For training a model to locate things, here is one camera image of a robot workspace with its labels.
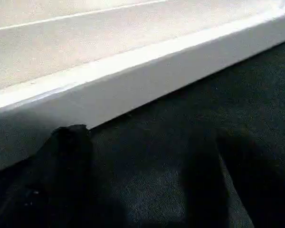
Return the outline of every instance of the black fabric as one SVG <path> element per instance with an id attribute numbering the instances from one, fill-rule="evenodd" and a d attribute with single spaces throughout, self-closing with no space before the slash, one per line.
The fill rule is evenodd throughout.
<path id="1" fill-rule="evenodd" d="M 187 204 L 184 170 L 194 169 L 195 163 L 215 173 L 212 155 L 203 163 L 194 152 L 205 129 L 222 126 L 244 128 L 259 138 L 266 146 L 264 156 L 279 161 L 277 169 L 285 177 L 285 43 L 93 129 L 94 175 L 100 186 L 99 210 L 93 212 L 97 223 L 186 226 L 194 208 Z M 207 152 L 213 149 L 211 143 L 203 145 Z M 190 160 L 192 154 L 200 162 Z M 25 163 L 0 173 L 0 192 Z M 230 196 L 230 227 L 253 227 L 225 167 L 223 176 L 227 193 L 214 190 L 221 186 L 218 181 L 207 194 L 210 199 Z"/>
<path id="2" fill-rule="evenodd" d="M 247 133 L 219 131 L 217 147 L 233 184 L 256 227 L 285 228 L 285 171 L 268 160 L 258 140 Z"/>
<path id="3" fill-rule="evenodd" d="M 92 205 L 92 151 L 85 125 L 56 129 L 0 197 L 0 228 L 77 226 Z"/>

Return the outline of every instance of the dark carpet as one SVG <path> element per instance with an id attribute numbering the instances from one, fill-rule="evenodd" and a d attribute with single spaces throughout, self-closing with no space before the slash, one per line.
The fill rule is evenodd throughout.
<path id="1" fill-rule="evenodd" d="M 93 129 L 98 197 L 106 205 L 99 219 L 135 227 L 185 225 L 181 172 L 200 135 L 220 127 L 260 139 L 264 156 L 285 174 L 285 43 Z M 22 166 L 0 172 L 0 192 Z M 223 170 L 230 227 L 253 227 Z"/>

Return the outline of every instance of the white surface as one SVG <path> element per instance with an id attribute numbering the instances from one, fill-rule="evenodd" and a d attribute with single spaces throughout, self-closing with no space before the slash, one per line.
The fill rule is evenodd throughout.
<path id="1" fill-rule="evenodd" d="M 35 89 L 36 96 L 0 108 L 0 169 L 36 152 L 58 126 L 97 126 L 283 41 L 285 9 L 103 60 L 119 61 L 111 71 L 105 62 L 91 63 L 35 81 L 48 86 L 45 94 L 23 84 L 22 95 Z M 51 83 L 65 76 L 67 83 Z M 0 99 L 17 97 L 19 90 L 5 90 Z"/>
<path id="2" fill-rule="evenodd" d="M 169 0 L 0 28 L 0 89 L 277 9 L 277 0 Z"/>
<path id="3" fill-rule="evenodd" d="M 0 27 L 153 0 L 0 0 Z"/>

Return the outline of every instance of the black object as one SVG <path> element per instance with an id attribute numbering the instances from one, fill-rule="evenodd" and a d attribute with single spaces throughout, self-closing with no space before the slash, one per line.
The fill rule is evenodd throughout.
<path id="1" fill-rule="evenodd" d="M 199 130 L 189 141 L 191 153 L 181 173 L 186 223 L 192 228 L 228 228 L 228 190 L 214 135 Z"/>
<path id="2" fill-rule="evenodd" d="M 220 154 L 255 227 L 285 228 L 283 160 L 271 160 L 266 147 L 245 131 L 220 130 Z"/>
<path id="3" fill-rule="evenodd" d="M 0 228 L 75 227 L 92 195 L 92 149 L 85 125 L 55 130 L 1 200 Z"/>

